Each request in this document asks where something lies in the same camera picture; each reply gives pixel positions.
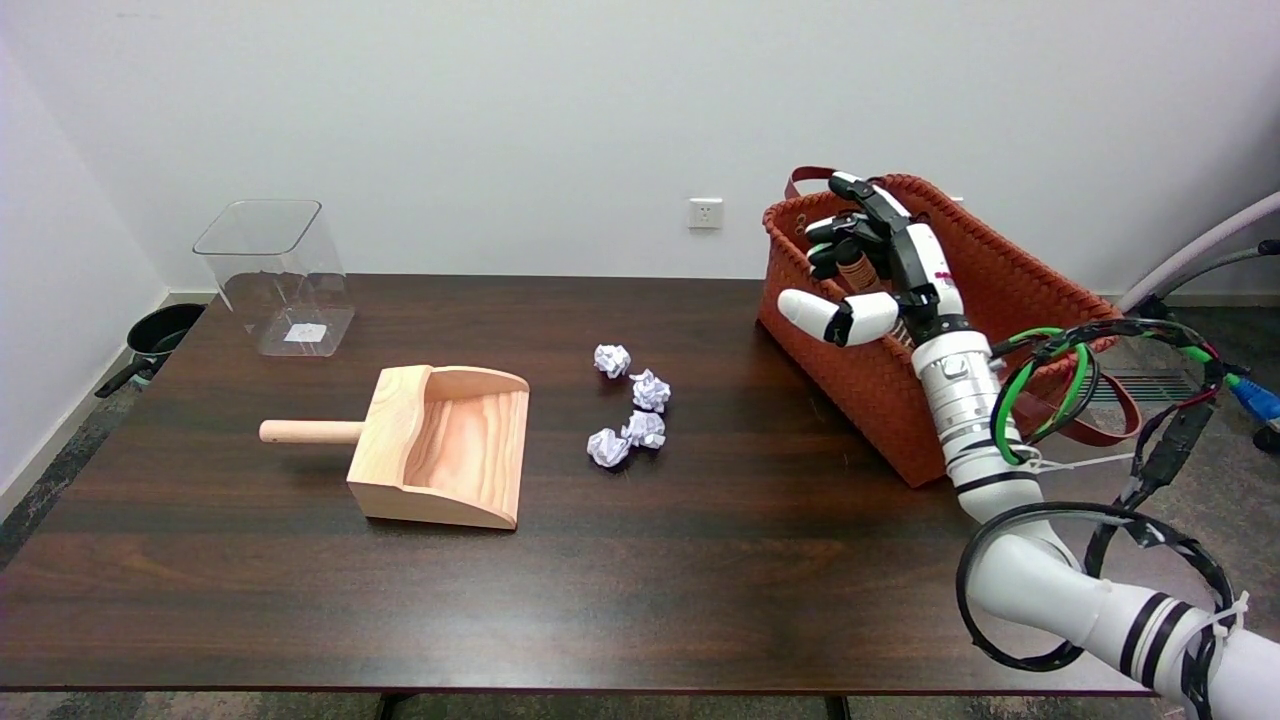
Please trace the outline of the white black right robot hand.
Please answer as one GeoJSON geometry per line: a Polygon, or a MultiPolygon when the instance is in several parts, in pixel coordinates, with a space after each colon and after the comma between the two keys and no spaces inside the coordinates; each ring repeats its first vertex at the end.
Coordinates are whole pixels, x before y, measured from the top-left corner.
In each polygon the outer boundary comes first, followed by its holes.
{"type": "Polygon", "coordinates": [[[804,234],[809,274],[851,279],[852,295],[832,302],[804,290],[783,290],[776,300],[781,316],[806,334],[838,347],[867,345],[896,331],[911,341],[965,329],[964,305],[940,241],[929,224],[914,217],[870,179],[826,168],[800,168],[791,181],[824,179],[836,197],[855,204],[810,223],[804,234]]]}

